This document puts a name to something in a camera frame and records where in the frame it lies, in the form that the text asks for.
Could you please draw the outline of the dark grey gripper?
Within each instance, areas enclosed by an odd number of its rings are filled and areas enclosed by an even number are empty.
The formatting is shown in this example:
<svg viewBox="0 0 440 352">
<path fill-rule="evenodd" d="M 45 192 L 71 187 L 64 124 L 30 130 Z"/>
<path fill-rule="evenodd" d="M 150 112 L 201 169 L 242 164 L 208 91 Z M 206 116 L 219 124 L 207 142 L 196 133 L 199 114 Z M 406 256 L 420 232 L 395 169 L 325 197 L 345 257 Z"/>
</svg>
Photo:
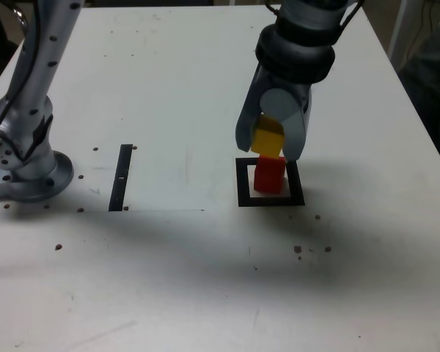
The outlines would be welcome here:
<svg viewBox="0 0 440 352">
<path fill-rule="evenodd" d="M 263 69 L 258 67 L 235 127 L 238 149 L 244 152 L 250 150 L 254 128 L 262 109 L 267 117 L 283 128 L 285 142 L 282 154 L 285 159 L 297 161 L 303 153 L 307 138 L 312 103 L 310 89 L 309 84 L 294 84 L 272 73 L 263 74 Z"/>
</svg>

